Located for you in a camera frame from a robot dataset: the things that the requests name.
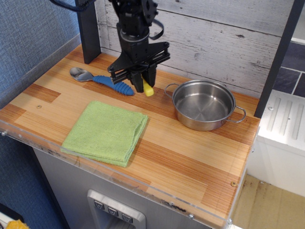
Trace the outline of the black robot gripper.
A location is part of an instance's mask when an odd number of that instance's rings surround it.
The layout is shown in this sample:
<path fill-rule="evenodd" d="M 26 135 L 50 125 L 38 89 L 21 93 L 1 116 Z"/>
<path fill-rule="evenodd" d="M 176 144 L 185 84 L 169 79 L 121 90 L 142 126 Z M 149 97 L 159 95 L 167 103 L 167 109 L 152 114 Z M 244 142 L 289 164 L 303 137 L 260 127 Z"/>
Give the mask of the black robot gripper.
<path fill-rule="evenodd" d="M 168 42 L 149 43 L 146 36 L 140 40 L 127 40 L 119 37 L 120 56 L 108 67 L 114 84 L 129 80 L 138 93 L 143 93 L 143 79 L 154 87 L 156 67 L 170 59 Z"/>

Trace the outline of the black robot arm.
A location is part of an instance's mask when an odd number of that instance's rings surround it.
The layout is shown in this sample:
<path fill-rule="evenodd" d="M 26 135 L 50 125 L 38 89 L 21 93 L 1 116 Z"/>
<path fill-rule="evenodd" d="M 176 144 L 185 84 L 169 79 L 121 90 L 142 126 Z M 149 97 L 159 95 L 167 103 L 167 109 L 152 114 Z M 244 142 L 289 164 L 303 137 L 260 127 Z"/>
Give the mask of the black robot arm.
<path fill-rule="evenodd" d="M 169 43 L 156 42 L 164 33 L 164 25 L 155 19 L 158 4 L 152 0 L 113 0 L 112 6 L 119 19 L 116 28 L 121 54 L 108 72 L 114 84 L 128 79 L 143 93 L 145 84 L 154 87 L 157 65 L 170 59 Z"/>

